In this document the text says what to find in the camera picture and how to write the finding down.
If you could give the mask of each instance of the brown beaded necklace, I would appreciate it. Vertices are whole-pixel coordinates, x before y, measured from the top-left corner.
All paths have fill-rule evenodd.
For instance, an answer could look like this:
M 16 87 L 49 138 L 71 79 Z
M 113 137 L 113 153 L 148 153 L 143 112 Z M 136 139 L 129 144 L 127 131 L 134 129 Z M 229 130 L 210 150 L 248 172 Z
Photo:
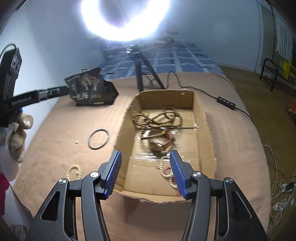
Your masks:
M 139 123 L 137 121 L 137 117 L 142 116 L 144 118 L 144 121 L 142 123 Z M 165 121 L 157 121 L 159 117 L 165 117 Z M 175 122 L 176 117 L 179 118 L 179 123 L 177 125 L 173 124 Z M 150 118 L 149 114 L 134 114 L 132 117 L 132 121 L 137 125 L 137 128 L 141 130 L 142 137 L 140 137 L 141 140 L 151 139 L 155 137 L 159 137 L 165 134 L 165 131 L 161 133 L 157 133 L 151 136 L 144 137 L 145 129 L 152 128 L 176 128 L 176 127 L 182 127 L 183 124 L 183 118 L 182 116 L 176 111 L 173 107 L 164 107 L 162 112 L 160 112 L 157 116 Z

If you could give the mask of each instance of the blue checkered fabric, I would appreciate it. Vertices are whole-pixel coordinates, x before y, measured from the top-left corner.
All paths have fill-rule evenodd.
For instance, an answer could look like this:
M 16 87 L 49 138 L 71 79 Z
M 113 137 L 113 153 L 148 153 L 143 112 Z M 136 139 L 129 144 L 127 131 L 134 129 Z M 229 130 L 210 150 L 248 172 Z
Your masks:
M 158 47 L 153 51 L 143 52 L 155 72 L 204 72 L 224 75 L 219 66 L 195 44 L 176 42 L 174 45 Z M 133 60 L 128 54 L 122 54 L 99 66 L 105 80 L 114 80 L 136 76 Z M 149 74 L 149 70 L 142 63 L 142 72 Z

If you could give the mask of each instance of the black bag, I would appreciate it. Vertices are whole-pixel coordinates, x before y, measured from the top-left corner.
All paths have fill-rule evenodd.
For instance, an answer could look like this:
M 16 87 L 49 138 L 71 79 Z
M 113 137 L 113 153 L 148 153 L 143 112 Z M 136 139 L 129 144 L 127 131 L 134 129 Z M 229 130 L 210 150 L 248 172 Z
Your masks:
M 113 104 L 118 92 L 110 81 L 105 81 L 95 68 L 65 79 L 70 88 L 69 96 L 76 105 Z

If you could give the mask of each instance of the brown blanket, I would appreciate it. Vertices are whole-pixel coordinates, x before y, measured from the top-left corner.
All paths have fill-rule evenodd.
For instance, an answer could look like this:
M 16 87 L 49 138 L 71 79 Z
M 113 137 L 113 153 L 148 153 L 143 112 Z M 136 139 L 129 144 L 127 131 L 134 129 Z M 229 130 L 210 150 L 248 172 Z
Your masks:
M 167 74 L 160 74 L 166 82 Z M 183 86 L 200 88 L 222 96 L 247 111 L 229 80 L 214 74 L 178 73 Z M 135 77 L 114 80 L 119 96 L 113 106 L 76 107 L 67 96 L 61 97 L 37 131 L 21 165 L 13 187 L 20 201 L 36 214 L 54 184 L 77 164 L 82 176 L 97 170 L 109 160 L 126 107 L 137 94 Z M 170 88 L 180 89 L 176 78 Z M 217 157 L 216 179 L 232 177 L 239 185 L 267 229 L 270 209 L 270 179 L 258 132 L 251 120 L 239 111 L 219 104 L 198 92 L 203 104 Z M 100 150 L 90 150 L 87 139 L 92 131 L 105 128 L 110 141 Z M 111 240 L 181 240 L 190 202 L 155 204 L 113 193 L 102 201 Z M 212 209 L 208 240 L 213 239 L 215 209 Z M 79 240 L 83 240 L 81 215 L 77 215 Z

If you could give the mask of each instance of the gray ring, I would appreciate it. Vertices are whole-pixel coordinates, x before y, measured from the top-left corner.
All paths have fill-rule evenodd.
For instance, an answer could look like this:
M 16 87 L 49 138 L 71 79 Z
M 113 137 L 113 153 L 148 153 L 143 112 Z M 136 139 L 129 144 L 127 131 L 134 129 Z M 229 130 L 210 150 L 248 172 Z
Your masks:
M 91 147 L 91 144 L 90 144 L 91 138 L 92 138 L 92 136 L 93 136 L 94 134 L 96 134 L 96 133 L 99 132 L 99 131 L 103 131 L 103 132 L 105 132 L 105 133 L 108 135 L 108 138 L 107 138 L 107 140 L 105 141 L 105 143 L 102 144 L 101 146 L 99 146 L 99 147 Z M 88 139 L 88 141 L 87 141 L 87 145 L 88 145 L 88 147 L 89 147 L 90 149 L 92 149 L 92 150 L 98 150 L 98 149 L 102 148 L 103 146 L 105 146 L 105 145 L 107 144 L 107 142 L 109 141 L 109 139 L 110 139 L 110 134 L 109 134 L 109 132 L 108 132 L 106 129 L 98 129 L 98 130 L 95 130 L 93 133 L 91 133 L 91 135 L 89 136 L 89 139 Z

